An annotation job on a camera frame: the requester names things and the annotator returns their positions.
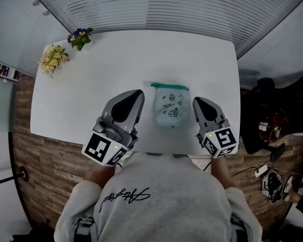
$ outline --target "yellow flower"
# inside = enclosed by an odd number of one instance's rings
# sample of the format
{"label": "yellow flower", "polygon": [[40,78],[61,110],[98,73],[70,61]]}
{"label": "yellow flower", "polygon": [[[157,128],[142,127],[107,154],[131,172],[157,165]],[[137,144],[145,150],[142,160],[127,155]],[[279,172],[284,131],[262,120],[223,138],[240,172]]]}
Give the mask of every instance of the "yellow flower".
{"label": "yellow flower", "polygon": [[50,46],[50,47],[48,48],[48,53],[53,52],[53,51],[54,51],[54,49],[56,49],[56,47],[55,47],[55,46]]}
{"label": "yellow flower", "polygon": [[56,52],[58,52],[58,53],[61,53],[61,52],[62,52],[62,48],[61,48],[61,46],[57,46],[57,48],[56,48]]}
{"label": "yellow flower", "polygon": [[59,64],[59,62],[57,61],[57,59],[53,59],[53,60],[50,62],[50,64],[51,64],[52,66],[57,66],[57,65]]}
{"label": "yellow flower", "polygon": [[54,58],[61,58],[61,54],[55,53],[55,54],[54,54]]}
{"label": "yellow flower", "polygon": [[45,65],[44,65],[44,64],[40,64],[40,68],[41,68],[43,71],[46,71]]}
{"label": "yellow flower", "polygon": [[49,69],[50,71],[52,71],[52,70],[55,69],[55,66],[53,66],[53,65],[51,65],[51,64],[48,64],[48,69]]}

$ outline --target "wood paneling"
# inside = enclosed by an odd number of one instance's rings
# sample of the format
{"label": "wood paneling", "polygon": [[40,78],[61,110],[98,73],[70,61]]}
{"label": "wood paneling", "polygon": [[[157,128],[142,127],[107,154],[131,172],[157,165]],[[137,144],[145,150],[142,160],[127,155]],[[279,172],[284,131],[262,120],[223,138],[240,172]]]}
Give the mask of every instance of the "wood paneling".
{"label": "wood paneling", "polygon": [[[23,165],[29,173],[29,182],[25,183],[19,179],[19,184],[33,221],[40,224],[48,220],[48,224],[55,228],[72,188],[90,176],[95,163],[81,154],[81,145],[30,133],[31,99],[35,79],[22,75],[19,80],[13,150],[16,167]],[[275,146],[283,142],[286,144],[286,151],[276,162],[270,162],[268,151],[248,155],[241,143],[237,154],[228,158],[231,174],[250,166],[260,167],[264,163],[302,174],[303,137],[287,136],[276,142]],[[204,168],[204,160],[193,161]],[[279,172],[285,181],[290,176],[290,173]],[[295,187],[298,187],[301,176],[293,176]],[[254,169],[236,175],[233,179],[236,187],[244,192],[264,232],[268,232],[276,221],[284,216],[289,203],[283,200],[274,204],[270,203],[261,192],[261,181],[260,178],[255,178]]]}

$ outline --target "black strap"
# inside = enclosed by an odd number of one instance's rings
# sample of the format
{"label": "black strap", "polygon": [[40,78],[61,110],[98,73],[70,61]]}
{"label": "black strap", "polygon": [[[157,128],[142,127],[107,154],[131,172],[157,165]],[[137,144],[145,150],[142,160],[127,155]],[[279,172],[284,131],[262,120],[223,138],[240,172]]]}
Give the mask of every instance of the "black strap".
{"label": "black strap", "polygon": [[74,231],[73,242],[91,242],[91,226],[94,224],[93,217],[82,217],[77,221],[77,227]]}

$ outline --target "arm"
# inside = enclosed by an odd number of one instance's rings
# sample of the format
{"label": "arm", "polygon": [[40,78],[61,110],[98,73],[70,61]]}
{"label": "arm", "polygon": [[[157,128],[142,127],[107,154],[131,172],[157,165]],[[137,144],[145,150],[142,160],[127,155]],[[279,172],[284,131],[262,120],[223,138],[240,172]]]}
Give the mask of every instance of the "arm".
{"label": "arm", "polygon": [[225,157],[212,158],[211,175],[221,183],[224,189],[234,187]]}
{"label": "arm", "polygon": [[115,175],[115,170],[116,167],[103,167],[97,165],[88,180],[98,184],[103,189],[110,178]]}
{"label": "arm", "polygon": [[[56,242],[73,241],[73,236],[81,217],[92,217],[93,209],[98,202],[102,189],[115,174],[115,167],[97,165],[88,181],[77,184],[67,201],[57,222],[54,239]],[[96,229],[91,229],[91,235],[96,236]]]}

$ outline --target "purple flower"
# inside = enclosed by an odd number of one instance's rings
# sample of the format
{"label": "purple flower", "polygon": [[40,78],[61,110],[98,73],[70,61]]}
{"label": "purple flower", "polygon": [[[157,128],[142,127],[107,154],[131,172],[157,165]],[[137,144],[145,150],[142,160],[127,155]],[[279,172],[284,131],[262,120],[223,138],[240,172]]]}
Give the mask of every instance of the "purple flower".
{"label": "purple flower", "polygon": [[75,43],[76,41],[76,38],[79,36],[79,32],[78,32],[79,29],[77,29],[76,31],[73,32],[73,35],[69,35],[68,39],[67,39],[67,42],[68,43]]}
{"label": "purple flower", "polygon": [[87,29],[77,29],[79,36],[84,36],[88,33]]}

